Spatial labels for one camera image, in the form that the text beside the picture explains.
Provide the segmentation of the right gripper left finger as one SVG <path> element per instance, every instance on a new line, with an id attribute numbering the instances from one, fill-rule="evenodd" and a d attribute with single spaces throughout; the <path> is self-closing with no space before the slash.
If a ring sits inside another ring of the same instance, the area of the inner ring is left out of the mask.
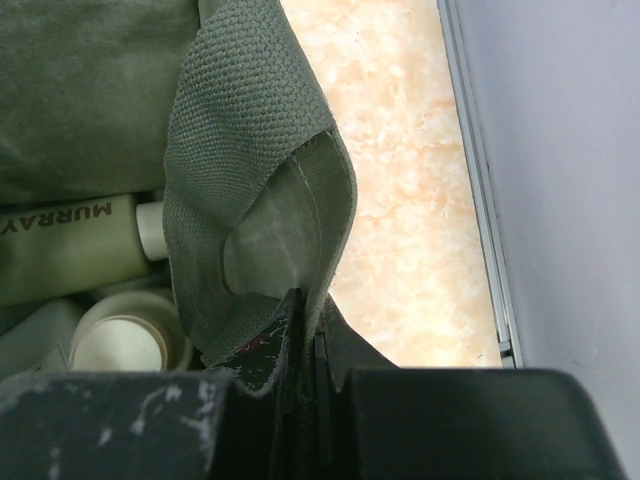
<path id="1" fill-rule="evenodd" d="M 185 373 L 20 374 L 1 385 L 5 479 L 287 479 L 303 298 L 227 362 Z"/>

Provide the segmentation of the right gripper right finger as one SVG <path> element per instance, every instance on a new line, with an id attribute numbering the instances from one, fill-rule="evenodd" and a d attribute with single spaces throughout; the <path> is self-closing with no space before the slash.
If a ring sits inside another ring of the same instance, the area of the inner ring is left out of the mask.
<path id="1" fill-rule="evenodd" d="M 327 299 L 315 337 L 321 479 L 621 479 L 586 390 L 540 369 L 401 368 Z"/>

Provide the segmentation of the green bottle white cap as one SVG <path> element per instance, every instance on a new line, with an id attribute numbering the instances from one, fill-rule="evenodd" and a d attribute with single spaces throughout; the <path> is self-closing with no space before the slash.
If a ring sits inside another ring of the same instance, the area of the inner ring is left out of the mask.
<path id="1" fill-rule="evenodd" d="M 133 290 L 106 297 L 84 314 L 69 365 L 77 372 L 185 371 L 192 357 L 172 292 Z"/>

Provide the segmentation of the cream white bottle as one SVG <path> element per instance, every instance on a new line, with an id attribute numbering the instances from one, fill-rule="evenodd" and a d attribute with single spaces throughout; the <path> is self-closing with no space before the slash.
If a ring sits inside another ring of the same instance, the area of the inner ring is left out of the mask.
<path id="1" fill-rule="evenodd" d="M 1 305 L 145 277 L 168 258 L 163 203 L 132 194 L 1 215 Z"/>

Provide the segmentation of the olive green canvas bag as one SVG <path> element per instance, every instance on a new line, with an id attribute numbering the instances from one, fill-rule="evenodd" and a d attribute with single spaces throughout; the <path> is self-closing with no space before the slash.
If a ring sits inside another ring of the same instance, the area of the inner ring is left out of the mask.
<path id="1" fill-rule="evenodd" d="M 182 325 L 213 366 L 290 289 L 312 332 L 351 161 L 276 1 L 5 1 L 1 201 L 160 190 Z"/>

